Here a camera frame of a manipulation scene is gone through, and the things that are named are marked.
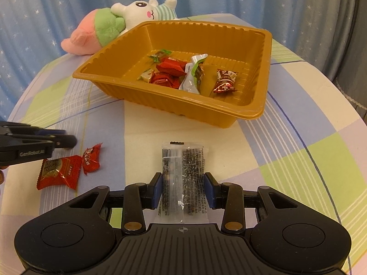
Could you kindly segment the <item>person left hand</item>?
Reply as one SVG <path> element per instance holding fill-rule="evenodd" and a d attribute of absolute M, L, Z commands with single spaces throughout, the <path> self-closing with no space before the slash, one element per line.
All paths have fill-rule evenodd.
<path fill-rule="evenodd" d="M 0 184 L 4 182 L 4 170 L 6 170 L 7 168 L 7 166 L 0 167 Z"/>

